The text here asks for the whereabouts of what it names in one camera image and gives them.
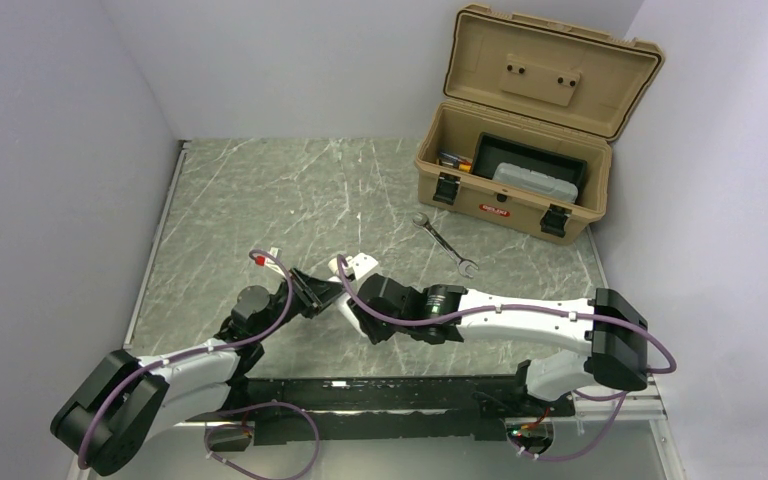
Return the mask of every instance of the wrench head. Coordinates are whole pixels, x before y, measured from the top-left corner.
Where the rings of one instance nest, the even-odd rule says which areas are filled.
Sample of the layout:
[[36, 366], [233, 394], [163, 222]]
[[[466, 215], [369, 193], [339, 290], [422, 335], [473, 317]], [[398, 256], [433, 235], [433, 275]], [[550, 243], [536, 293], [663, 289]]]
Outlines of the wrench head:
[[416, 212], [413, 214], [413, 218], [411, 218], [413, 221], [413, 224], [417, 227], [424, 227], [428, 225], [428, 215], [422, 213], [422, 212]]
[[466, 278], [472, 278], [475, 276], [475, 272], [478, 271], [478, 265], [472, 260], [463, 259], [458, 262], [458, 273]]

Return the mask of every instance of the red logo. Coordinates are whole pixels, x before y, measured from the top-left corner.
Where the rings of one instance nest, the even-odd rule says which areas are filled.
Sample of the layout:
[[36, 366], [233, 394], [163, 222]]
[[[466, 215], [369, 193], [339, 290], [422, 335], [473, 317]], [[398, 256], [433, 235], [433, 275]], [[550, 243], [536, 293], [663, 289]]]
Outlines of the red logo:
[[496, 215], [500, 215], [502, 217], [510, 217], [511, 216], [511, 212], [509, 212], [507, 210], [502, 210], [501, 208], [493, 207], [491, 205], [485, 205], [483, 203], [481, 205], [479, 205], [478, 208], [484, 210], [485, 212], [495, 213]]

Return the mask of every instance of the gray marble surface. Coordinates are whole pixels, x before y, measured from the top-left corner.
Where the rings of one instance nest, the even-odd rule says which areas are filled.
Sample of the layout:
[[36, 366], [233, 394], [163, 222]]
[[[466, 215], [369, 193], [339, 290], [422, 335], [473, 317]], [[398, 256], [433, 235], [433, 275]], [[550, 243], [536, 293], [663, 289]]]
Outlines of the gray marble surface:
[[[320, 278], [338, 253], [377, 258], [405, 285], [461, 284], [504, 296], [572, 299], [602, 286], [587, 235], [561, 247], [416, 200], [415, 139], [195, 140], [190, 144], [139, 313], [133, 352], [173, 351], [212, 336], [237, 293], [274, 278], [247, 256], [281, 259]], [[454, 262], [411, 223], [428, 214], [481, 270]], [[396, 335], [371, 345], [336, 309], [296, 318], [264, 341], [253, 377], [512, 373], [554, 349], [477, 341], [431, 346]]]

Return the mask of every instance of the wrench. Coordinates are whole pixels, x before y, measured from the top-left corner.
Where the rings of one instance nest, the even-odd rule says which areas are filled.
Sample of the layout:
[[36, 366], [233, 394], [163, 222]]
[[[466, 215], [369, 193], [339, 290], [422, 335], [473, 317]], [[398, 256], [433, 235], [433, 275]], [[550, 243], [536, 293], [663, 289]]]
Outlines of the wrench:
[[443, 247], [443, 250], [449, 254], [450, 257], [452, 257], [452, 260], [455, 261], [455, 263], [458, 265], [458, 273], [463, 275], [466, 278], [472, 278], [473, 274], [468, 268], [473, 268], [476, 271], [478, 271], [478, 265], [473, 262], [472, 260], [468, 260], [466, 258], [463, 258], [462, 256], [458, 255], [458, 252], [455, 251], [454, 248], [452, 248], [451, 245], [449, 245], [449, 242], [447, 242], [443, 237], [440, 236], [439, 233], [437, 233], [437, 230], [434, 229], [433, 226], [431, 226], [431, 222], [428, 220], [428, 215], [424, 213], [415, 213], [413, 216], [413, 224], [417, 227], [420, 227], [424, 229], [426, 232], [428, 232], [429, 235], [431, 235], [431, 238], [437, 241], [437, 243], [440, 244], [441, 247]]

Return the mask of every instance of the toolbox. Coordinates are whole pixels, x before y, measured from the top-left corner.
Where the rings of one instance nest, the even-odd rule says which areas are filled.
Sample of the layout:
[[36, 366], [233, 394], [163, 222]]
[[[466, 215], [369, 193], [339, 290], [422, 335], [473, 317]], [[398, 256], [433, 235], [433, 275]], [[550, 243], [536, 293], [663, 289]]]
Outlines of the toolbox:
[[[572, 243], [605, 215], [610, 142], [663, 62], [654, 43], [483, 5], [464, 7], [443, 87], [448, 98], [415, 160], [419, 201]], [[583, 172], [572, 179], [578, 181], [575, 202], [438, 161], [440, 152], [477, 159], [490, 147], [533, 150], [550, 162], [583, 161]], [[471, 169], [479, 167], [473, 162]]]

